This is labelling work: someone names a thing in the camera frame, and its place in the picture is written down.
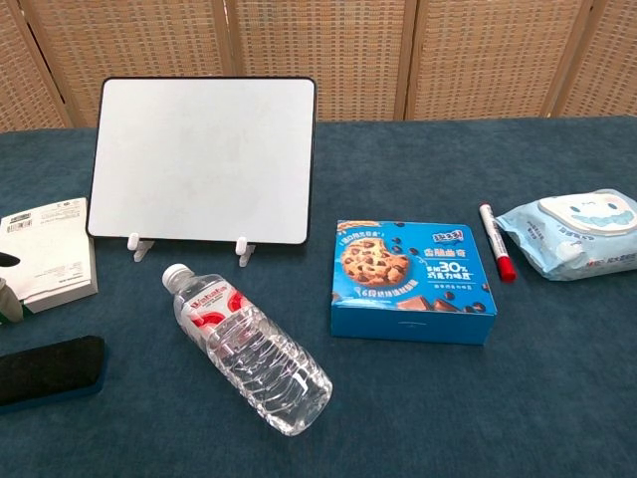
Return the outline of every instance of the woven panel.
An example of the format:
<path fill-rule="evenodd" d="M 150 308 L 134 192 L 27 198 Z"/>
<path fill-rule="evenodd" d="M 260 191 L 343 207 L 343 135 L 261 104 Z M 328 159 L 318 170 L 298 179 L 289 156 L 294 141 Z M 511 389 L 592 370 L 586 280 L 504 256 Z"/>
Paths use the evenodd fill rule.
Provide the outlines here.
<path fill-rule="evenodd" d="M 408 118 L 538 116 L 579 6 L 580 0 L 423 0 Z"/>
<path fill-rule="evenodd" d="M 95 125 L 107 77 L 224 73 L 214 1 L 220 0 L 22 3 L 76 118 Z"/>
<path fill-rule="evenodd" d="M 246 75 L 314 78 L 319 120 L 393 119 L 405 2 L 228 5 L 238 23 L 233 48 L 241 49 Z"/>
<path fill-rule="evenodd" d="M 7 2 L 0 1 L 0 131 L 65 125 L 28 40 Z"/>
<path fill-rule="evenodd" d="M 562 114 L 637 115 L 637 2 L 634 0 L 608 1 Z"/>

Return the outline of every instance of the small whiteboard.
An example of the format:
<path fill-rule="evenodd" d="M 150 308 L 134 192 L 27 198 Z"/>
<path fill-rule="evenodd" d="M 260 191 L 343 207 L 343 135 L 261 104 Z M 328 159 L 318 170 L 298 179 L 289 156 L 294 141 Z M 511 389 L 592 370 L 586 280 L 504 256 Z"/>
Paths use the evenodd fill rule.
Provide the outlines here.
<path fill-rule="evenodd" d="M 305 242 L 315 102 L 306 78 L 106 80 L 89 232 Z"/>

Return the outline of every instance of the whiteboard marker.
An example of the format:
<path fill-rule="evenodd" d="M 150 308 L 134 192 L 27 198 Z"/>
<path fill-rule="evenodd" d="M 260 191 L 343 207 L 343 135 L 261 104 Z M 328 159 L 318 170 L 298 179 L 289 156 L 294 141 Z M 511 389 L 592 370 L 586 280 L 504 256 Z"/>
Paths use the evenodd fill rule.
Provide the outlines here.
<path fill-rule="evenodd" d="M 498 272 L 503 282 L 513 282 L 516 279 L 516 270 L 514 269 L 514 263 L 509 257 L 505 243 L 502 240 L 500 232 L 498 232 L 498 224 L 496 224 L 496 218 L 491 210 L 491 206 L 487 203 L 483 203 L 480 206 L 480 216 L 482 222 L 485 225 L 489 242 L 491 242 L 491 249 L 494 251 L 494 257 L 498 264 Z"/>

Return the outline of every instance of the table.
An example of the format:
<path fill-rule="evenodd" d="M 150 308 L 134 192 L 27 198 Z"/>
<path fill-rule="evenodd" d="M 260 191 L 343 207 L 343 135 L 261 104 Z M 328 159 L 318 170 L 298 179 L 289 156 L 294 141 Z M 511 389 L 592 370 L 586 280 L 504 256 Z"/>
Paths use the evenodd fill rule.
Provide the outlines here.
<path fill-rule="evenodd" d="M 95 136 L 1 134 L 0 215 L 88 195 Z M 503 284 L 478 205 L 635 198 L 636 178 L 636 118 L 318 124 L 306 246 L 240 269 L 231 244 L 158 242 L 133 264 L 97 240 L 97 295 L 1 327 L 0 354 L 94 334 L 110 362 L 100 394 L 0 416 L 0 476 L 632 476 L 637 272 L 552 283 L 508 241 Z M 488 344 L 331 337 L 339 218 L 469 224 L 499 309 Z M 323 366 L 334 392 L 309 430 L 268 426 L 183 335 L 160 281 L 175 262 L 224 275 Z"/>

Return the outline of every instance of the red and white label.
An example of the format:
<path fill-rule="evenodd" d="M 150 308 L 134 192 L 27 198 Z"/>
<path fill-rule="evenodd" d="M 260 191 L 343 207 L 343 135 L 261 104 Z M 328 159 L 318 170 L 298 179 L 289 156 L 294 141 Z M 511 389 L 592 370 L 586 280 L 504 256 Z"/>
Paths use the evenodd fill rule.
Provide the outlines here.
<path fill-rule="evenodd" d="M 250 301 L 226 281 L 216 282 L 192 298 L 182 310 L 182 325 L 195 339 L 207 339 L 215 327 Z"/>

